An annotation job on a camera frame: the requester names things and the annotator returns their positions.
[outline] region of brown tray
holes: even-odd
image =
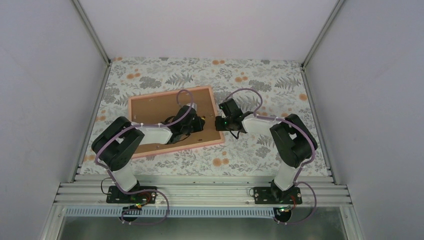
[[[223,133],[215,130],[215,117],[218,115],[218,111],[211,86],[198,86],[187,88],[187,90],[193,94],[194,102],[197,104],[197,115],[205,116],[203,131],[192,133],[184,141],[175,144],[152,143],[141,145],[132,158],[201,148],[225,142]],[[130,97],[128,99],[128,119],[132,122],[144,124],[163,122],[180,110],[180,106],[177,104],[177,93],[179,91],[164,91]],[[190,96],[185,92],[181,93],[179,102],[182,105],[190,103]]]

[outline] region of floral tablecloth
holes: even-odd
[[[211,85],[216,103],[232,91],[253,88],[263,97],[260,115],[300,116],[318,141],[300,65],[285,60],[199,59],[168,57],[118,57],[113,60],[94,129],[80,174],[104,174],[94,164],[93,140],[118,116],[128,116],[128,97]],[[252,111],[259,98],[252,92],[239,92],[234,99],[243,111]],[[138,175],[187,176],[273,176],[281,159],[271,137],[240,134],[234,139],[224,133],[225,143],[131,160]],[[327,176],[318,142],[316,160],[302,176]]]

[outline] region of black mounting plate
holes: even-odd
[[[145,189],[154,189],[157,190],[158,188],[155,186],[140,186],[138,187],[139,190],[145,190]],[[156,193],[154,196],[152,196],[152,191],[148,191],[147,193],[150,194],[150,201],[148,204],[154,204],[156,201]],[[107,191],[107,198],[106,203],[108,204],[141,204],[146,202],[146,195],[145,194],[132,194],[127,195],[121,192],[117,186],[110,186],[109,190]]]
[[[290,196],[293,196],[296,200],[296,204],[302,204],[302,195],[301,189],[298,187],[293,187],[293,191],[290,195],[287,195],[282,201],[277,201],[273,194],[271,193],[271,187],[269,186],[256,186],[253,188],[253,197],[254,204],[262,204],[262,205],[271,205],[271,204],[287,204],[292,205],[293,199]]]

